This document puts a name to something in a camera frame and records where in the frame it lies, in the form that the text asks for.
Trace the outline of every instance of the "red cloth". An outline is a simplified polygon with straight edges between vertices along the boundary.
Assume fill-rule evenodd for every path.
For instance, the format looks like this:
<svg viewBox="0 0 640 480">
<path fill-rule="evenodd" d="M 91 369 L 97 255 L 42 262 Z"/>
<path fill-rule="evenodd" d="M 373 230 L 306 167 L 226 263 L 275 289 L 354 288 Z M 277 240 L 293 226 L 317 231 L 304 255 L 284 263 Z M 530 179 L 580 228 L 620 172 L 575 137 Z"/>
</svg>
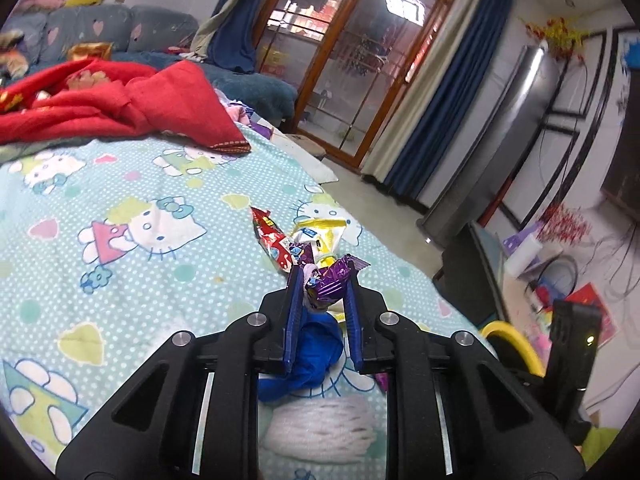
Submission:
<svg viewBox="0 0 640 480">
<path fill-rule="evenodd" d="M 85 71 L 103 72 L 110 81 L 69 90 L 69 80 Z M 52 97 L 36 101 L 41 90 Z M 18 106 L 26 109 L 9 111 Z M 0 94 L 0 143 L 132 137 L 155 130 L 184 134 L 217 152 L 251 151 L 202 69 L 191 61 L 156 72 L 137 63 L 82 59 L 43 70 Z"/>
</svg>

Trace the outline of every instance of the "metal screw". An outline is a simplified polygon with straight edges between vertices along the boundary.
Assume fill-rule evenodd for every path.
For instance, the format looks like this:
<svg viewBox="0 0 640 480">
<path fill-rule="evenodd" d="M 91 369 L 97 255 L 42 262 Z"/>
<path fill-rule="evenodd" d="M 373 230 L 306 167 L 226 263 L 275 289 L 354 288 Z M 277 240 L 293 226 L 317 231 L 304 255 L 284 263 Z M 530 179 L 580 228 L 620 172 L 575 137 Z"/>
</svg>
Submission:
<svg viewBox="0 0 640 480">
<path fill-rule="evenodd" d="M 474 342 L 474 337 L 469 332 L 458 332 L 456 334 L 456 341 L 459 345 L 470 346 Z"/>
<path fill-rule="evenodd" d="M 251 326 L 262 326 L 267 322 L 267 317 L 261 312 L 254 312 L 253 314 L 249 314 L 246 322 Z"/>
<path fill-rule="evenodd" d="M 398 321 L 400 321 L 400 318 L 395 312 L 383 312 L 380 314 L 380 323 L 383 325 L 396 325 Z"/>
<path fill-rule="evenodd" d="M 191 341 L 191 334 L 189 332 L 178 332 L 171 338 L 171 342 L 176 346 L 185 346 Z"/>
</svg>

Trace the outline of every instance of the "sofa cushion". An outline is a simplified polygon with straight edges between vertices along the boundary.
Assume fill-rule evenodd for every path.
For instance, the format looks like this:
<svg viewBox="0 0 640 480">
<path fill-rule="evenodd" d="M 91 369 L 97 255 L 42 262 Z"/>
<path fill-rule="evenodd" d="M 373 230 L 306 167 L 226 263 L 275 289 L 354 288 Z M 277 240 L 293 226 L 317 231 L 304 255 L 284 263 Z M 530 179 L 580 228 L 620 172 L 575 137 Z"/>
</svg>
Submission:
<svg viewBox="0 0 640 480">
<path fill-rule="evenodd" d="M 36 63 L 40 57 L 42 33 L 46 25 L 47 15 L 43 12 L 18 14 L 4 22 L 2 31 L 7 32 L 14 28 L 23 31 L 24 39 L 18 44 L 18 50 L 25 55 L 29 63 Z"/>
<path fill-rule="evenodd" d="M 190 14 L 162 7 L 131 7 L 133 24 L 128 52 L 162 52 L 170 46 L 189 46 L 198 30 Z"/>
<path fill-rule="evenodd" d="M 125 51 L 131 22 L 131 11 L 123 5 L 58 9 L 47 20 L 40 59 L 43 62 L 59 60 L 77 43 L 112 43 L 114 51 Z"/>
</svg>

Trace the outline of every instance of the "floor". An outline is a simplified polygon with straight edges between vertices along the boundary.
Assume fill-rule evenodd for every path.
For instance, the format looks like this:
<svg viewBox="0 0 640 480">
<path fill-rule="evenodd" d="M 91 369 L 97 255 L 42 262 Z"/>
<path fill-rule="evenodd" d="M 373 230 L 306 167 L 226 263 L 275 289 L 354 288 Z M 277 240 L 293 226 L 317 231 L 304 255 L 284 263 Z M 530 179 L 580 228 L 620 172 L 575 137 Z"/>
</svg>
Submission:
<svg viewBox="0 0 640 480">
<path fill-rule="evenodd" d="M 325 158 L 324 162 L 338 182 L 322 184 L 324 190 L 355 216 L 391 252 L 418 267 L 430 278 L 442 266 L 440 251 L 430 246 L 418 231 L 415 221 L 420 213 L 397 204 L 371 184 L 342 166 Z"/>
</svg>

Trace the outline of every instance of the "blue bow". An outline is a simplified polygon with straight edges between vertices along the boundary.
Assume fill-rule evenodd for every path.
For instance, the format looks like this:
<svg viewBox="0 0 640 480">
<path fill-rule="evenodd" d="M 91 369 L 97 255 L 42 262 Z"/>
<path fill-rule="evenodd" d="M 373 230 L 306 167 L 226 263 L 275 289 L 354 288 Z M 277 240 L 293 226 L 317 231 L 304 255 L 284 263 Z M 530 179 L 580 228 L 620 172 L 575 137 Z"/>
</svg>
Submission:
<svg viewBox="0 0 640 480">
<path fill-rule="evenodd" d="M 33 192 L 37 195 L 41 195 L 47 189 L 47 187 L 60 187 L 64 186 L 66 182 L 66 175 L 64 173 L 56 173 L 53 178 L 48 178 L 42 182 L 38 182 L 33 186 Z"/>
<path fill-rule="evenodd" d="M 161 198 L 156 202 L 156 205 L 158 206 L 158 209 L 168 211 L 175 219 L 178 220 L 186 218 L 193 213 L 192 205 L 180 205 L 177 202 L 174 202 L 174 199 L 170 196 L 167 198 Z"/>
</svg>

